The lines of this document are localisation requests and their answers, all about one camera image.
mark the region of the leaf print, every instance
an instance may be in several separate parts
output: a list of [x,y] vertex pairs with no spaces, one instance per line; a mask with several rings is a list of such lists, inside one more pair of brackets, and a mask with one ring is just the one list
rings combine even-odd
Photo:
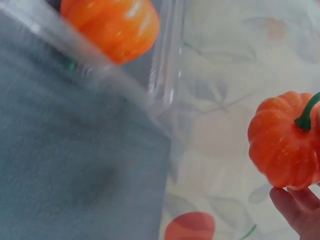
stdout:
[[183,162],[182,155],[186,152],[187,148],[180,141],[174,141],[171,143],[170,161],[169,161],[169,176],[174,184],[177,183],[179,168],[181,162]]
[[211,87],[206,81],[197,79],[194,85],[194,97],[200,100],[209,100],[212,102],[216,102],[216,96],[212,92]]
[[245,206],[236,199],[207,196],[211,208],[233,229],[249,230],[255,223]]
[[311,64],[320,62],[320,33],[300,29],[290,39],[291,48],[304,61]]
[[257,60],[256,51],[251,46],[239,43],[217,42],[211,46],[197,48],[185,41],[184,45],[212,64],[234,64]]
[[190,104],[190,103],[187,103],[187,102],[184,102],[184,101],[179,101],[177,103],[177,110],[178,111],[187,111],[187,112],[197,112],[197,113],[200,113],[201,110],[198,109],[196,106]]
[[188,200],[171,194],[167,193],[164,198],[163,208],[173,217],[176,218],[182,214],[188,212],[197,212],[198,208],[190,203]]
[[193,128],[194,123],[190,116],[186,114],[179,114],[177,116],[177,127],[185,133],[189,133]]
[[211,240],[216,222],[206,212],[187,212],[172,220],[165,229],[164,240]]
[[249,203],[251,204],[261,203],[263,200],[265,200],[269,196],[270,189],[271,189],[271,185],[268,183],[256,188],[250,193],[248,197]]
[[221,102],[223,102],[223,100],[226,99],[228,93],[228,84],[226,80],[222,76],[218,76],[214,81],[214,85],[219,91]]
[[186,0],[185,20],[190,24],[190,28],[201,28],[212,13],[213,5],[213,0]]
[[243,20],[242,24],[249,31],[263,35],[270,41],[280,41],[287,36],[287,24],[272,17],[253,17]]
[[256,230],[256,228],[257,228],[257,224],[254,224],[252,226],[252,228],[249,230],[249,232],[246,235],[244,235],[243,237],[239,238],[239,240],[247,239],[254,232],[254,230]]
[[256,60],[253,55],[242,55],[236,52],[224,52],[215,50],[206,50],[202,53],[206,59],[214,64],[234,64],[243,62],[252,62]]

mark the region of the gray fabric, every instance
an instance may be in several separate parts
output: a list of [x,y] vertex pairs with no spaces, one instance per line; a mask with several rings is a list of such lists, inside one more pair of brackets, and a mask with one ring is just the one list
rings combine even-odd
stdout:
[[0,15],[0,239],[157,239],[169,139],[27,35]]

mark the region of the orange pumpkin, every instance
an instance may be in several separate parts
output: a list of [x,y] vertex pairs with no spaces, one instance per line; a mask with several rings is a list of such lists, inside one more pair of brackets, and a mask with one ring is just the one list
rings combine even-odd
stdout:
[[210,214],[188,212],[169,223],[164,240],[212,240],[215,230],[216,222]]
[[148,51],[160,28],[150,0],[62,0],[60,12],[117,64]]
[[248,128],[249,157],[271,185],[296,190],[320,182],[320,92],[268,98]]

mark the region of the miniature pumpkin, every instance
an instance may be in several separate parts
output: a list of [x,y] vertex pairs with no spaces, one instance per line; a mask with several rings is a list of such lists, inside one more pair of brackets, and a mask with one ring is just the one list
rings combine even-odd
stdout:
[[251,120],[249,157],[276,188],[320,182],[320,92],[286,92],[264,100]]
[[148,51],[160,28],[150,0],[62,0],[60,12],[117,64]]

